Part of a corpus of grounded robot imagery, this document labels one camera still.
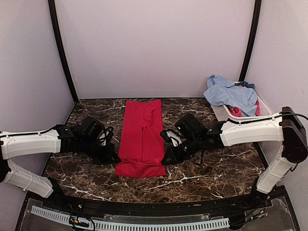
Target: black pole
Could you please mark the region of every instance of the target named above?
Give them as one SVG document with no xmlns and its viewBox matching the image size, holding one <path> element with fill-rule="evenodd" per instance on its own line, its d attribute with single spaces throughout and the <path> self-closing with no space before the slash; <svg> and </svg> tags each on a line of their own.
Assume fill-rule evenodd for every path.
<svg viewBox="0 0 308 231">
<path fill-rule="evenodd" d="M 247 49 L 246 49 L 245 58 L 244 58 L 241 74 L 239 77 L 239 81 L 244 81 L 246 74 L 247 74 L 247 70 L 248 70 L 248 66 L 249 66 L 249 62 L 250 62 L 250 58 L 252 54 L 252 49 L 254 47 L 256 33 L 257 33 L 257 27 L 258 27 L 260 10 L 261 10 L 261 3 L 262 3 L 262 0 L 255 0 L 254 15 L 252 17 Z"/>
<path fill-rule="evenodd" d="M 73 100 L 74 100 L 75 103 L 77 103 L 79 101 L 79 99 L 78 99 L 78 96 L 77 96 L 77 93 L 76 93 L 76 89 L 75 89 L 75 86 L 74 86 L 74 83 L 73 83 L 71 73 L 70 73 L 69 68 L 68 68 L 66 55 L 65 55 L 65 52 L 64 52 L 64 47 L 63 47 L 60 28 L 59 28 L 59 22 L 58 22 L 58 18 L 57 18 L 56 5 L 55 5 L 54 0 L 48 0 L 48 4 L 49 4 L 49 11 L 50 11 L 50 17 L 51 17 L 51 23 L 52 23 L 54 38 L 55 38 L 56 43 L 57 43 L 58 52 L 59 52 L 60 60 L 61 60 L 61 63 L 62 63 L 62 68 L 63 68 L 64 74 L 65 74 L 65 78 L 66 78 L 69 90 L 70 90 L 71 95 L 73 97 Z"/>
</svg>

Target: white wall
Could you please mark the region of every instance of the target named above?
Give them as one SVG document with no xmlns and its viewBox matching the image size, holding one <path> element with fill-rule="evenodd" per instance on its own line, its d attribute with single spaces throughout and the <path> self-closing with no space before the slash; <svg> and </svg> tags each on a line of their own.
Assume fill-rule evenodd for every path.
<svg viewBox="0 0 308 231">
<path fill-rule="evenodd" d="M 254 0 L 58 0 L 79 98 L 202 97 L 237 80 Z"/>
<path fill-rule="evenodd" d="M 32 131 L 63 123 L 74 103 L 46 0 L 0 1 L 0 128 Z M 41 174 L 48 155 L 15 158 Z M 13 231 L 26 193 L 0 183 L 0 231 Z"/>
<path fill-rule="evenodd" d="M 264 0 L 247 73 L 274 112 L 291 106 L 308 116 L 308 1 Z M 302 120 L 308 130 L 308 122 Z M 269 161 L 277 144 L 263 143 Z M 308 230 L 308 160 L 283 179 L 301 230 Z"/>
</svg>

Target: brown marble surface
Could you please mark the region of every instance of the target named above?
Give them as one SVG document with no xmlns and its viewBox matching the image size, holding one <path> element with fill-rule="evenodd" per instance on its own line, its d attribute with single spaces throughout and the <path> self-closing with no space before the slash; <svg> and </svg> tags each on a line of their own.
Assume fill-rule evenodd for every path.
<svg viewBox="0 0 308 231">
<path fill-rule="evenodd" d="M 150 102 L 153 99 L 133 99 Z M 118 153 L 127 99 L 81 100 L 67 125 L 92 116 L 114 127 L 115 152 Z M 162 99 L 164 129 L 186 113 L 193 114 L 206 127 L 215 115 L 205 99 Z M 200 161 L 200 153 L 194 160 Z M 253 144 L 239 144 L 205 152 L 203 166 L 185 161 L 167 167 L 167 176 L 145 179 L 119 177 L 114 165 L 97 166 L 86 155 L 53 154 L 44 176 L 57 179 L 67 195 L 88 199 L 133 203 L 178 203 L 212 200 L 250 192 L 254 179 L 264 170 Z"/>
</svg>

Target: white plastic basket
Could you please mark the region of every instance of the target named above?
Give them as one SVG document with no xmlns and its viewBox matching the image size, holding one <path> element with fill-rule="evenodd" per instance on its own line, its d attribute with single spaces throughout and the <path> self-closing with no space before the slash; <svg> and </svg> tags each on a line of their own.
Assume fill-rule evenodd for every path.
<svg viewBox="0 0 308 231">
<path fill-rule="evenodd" d="M 258 101 L 260 103 L 260 116 L 236 117 L 236 116 L 231 115 L 231 113 L 228 110 L 226 105 L 223 105 L 223 106 L 212 106 L 212 108 L 213 108 L 213 111 L 214 111 L 218 121 L 227 120 L 228 118 L 230 118 L 232 120 L 235 120 L 235 121 L 244 121 L 244 120 L 251 120 L 251 119 L 261 119 L 261 118 L 265 118 L 265 117 L 271 116 L 272 113 L 271 113 L 270 109 L 260 99 L 259 96 L 258 96 Z"/>
</svg>

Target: red garment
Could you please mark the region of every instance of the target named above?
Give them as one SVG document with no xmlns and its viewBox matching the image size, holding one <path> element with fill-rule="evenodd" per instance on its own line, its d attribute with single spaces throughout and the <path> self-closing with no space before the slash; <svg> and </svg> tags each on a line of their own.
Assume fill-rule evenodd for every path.
<svg viewBox="0 0 308 231">
<path fill-rule="evenodd" d="M 257 110 L 256 110 L 256 116 L 260 116 L 260 103 L 259 100 L 256 102 Z M 235 117 L 242 117 L 242 111 L 238 107 L 228 107 L 229 112 L 231 115 Z"/>
<path fill-rule="evenodd" d="M 144 178 L 165 176 L 160 163 L 164 158 L 162 102 L 127 101 L 121 135 L 119 157 L 116 165 L 118 176 Z"/>
</svg>

